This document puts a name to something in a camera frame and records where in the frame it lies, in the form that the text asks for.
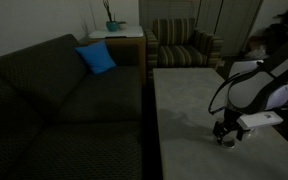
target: table surface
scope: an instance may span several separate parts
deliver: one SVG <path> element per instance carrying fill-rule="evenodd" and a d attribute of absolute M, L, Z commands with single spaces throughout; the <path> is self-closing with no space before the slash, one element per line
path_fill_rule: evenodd
<path fill-rule="evenodd" d="M 114 32 L 108 31 L 106 28 L 98 29 L 89 34 L 91 39 L 94 38 L 116 38 L 116 37 L 143 37 L 143 29 L 141 26 L 128 26 L 126 29 Z"/>
<path fill-rule="evenodd" d="M 244 135 L 233 149 L 217 144 L 212 130 L 223 112 L 212 116 L 207 109 L 223 79 L 213 69 L 153 73 L 164 179 L 288 179 L 288 142 L 273 127 Z M 224 99 L 225 90 L 213 109 L 223 106 Z"/>

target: potted plant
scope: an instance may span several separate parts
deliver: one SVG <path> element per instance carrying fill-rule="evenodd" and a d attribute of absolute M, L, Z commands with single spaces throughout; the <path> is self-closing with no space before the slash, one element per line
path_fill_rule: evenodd
<path fill-rule="evenodd" d="M 103 0 L 104 7 L 107 11 L 108 19 L 109 21 L 106 21 L 106 27 L 109 31 L 117 31 L 118 30 L 118 22 L 115 21 L 115 15 L 114 20 L 112 20 L 112 13 L 110 11 L 110 3 L 108 0 Z"/>

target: couch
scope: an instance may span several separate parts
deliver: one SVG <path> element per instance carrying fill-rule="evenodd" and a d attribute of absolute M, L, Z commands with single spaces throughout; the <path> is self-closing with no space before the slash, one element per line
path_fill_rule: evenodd
<path fill-rule="evenodd" d="M 146 29 L 147 83 L 154 68 L 211 67 L 221 59 L 223 39 L 195 28 L 194 18 L 155 19 Z"/>
<path fill-rule="evenodd" d="M 0 179 L 142 178 L 137 47 L 108 47 L 117 67 L 94 75 L 79 46 L 67 34 L 0 57 Z"/>

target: seat cushion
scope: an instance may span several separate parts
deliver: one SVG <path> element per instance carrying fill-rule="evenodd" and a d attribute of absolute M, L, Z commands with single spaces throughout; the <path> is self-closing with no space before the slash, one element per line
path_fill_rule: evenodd
<path fill-rule="evenodd" d="M 139 123 L 47 126 L 7 179 L 141 179 Z"/>
<path fill-rule="evenodd" d="M 205 60 L 193 46 L 160 46 L 157 67 L 198 67 Z"/>
<path fill-rule="evenodd" d="M 43 122 L 30 104 L 0 78 L 0 179 L 30 145 Z"/>
<path fill-rule="evenodd" d="M 54 122 L 139 120 L 141 98 L 139 67 L 118 66 L 85 76 L 64 102 Z"/>
<path fill-rule="evenodd" d="M 52 117 L 86 74 L 75 52 L 79 43 L 65 35 L 0 57 L 0 75 L 45 117 Z"/>

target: armchair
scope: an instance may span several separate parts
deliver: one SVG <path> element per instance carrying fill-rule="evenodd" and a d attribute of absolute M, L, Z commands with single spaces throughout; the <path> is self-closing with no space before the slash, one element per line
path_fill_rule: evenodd
<path fill-rule="evenodd" d="M 155 19 L 146 36 L 147 83 L 153 68 L 213 67 L 221 59 L 223 39 L 195 29 L 195 19 Z"/>

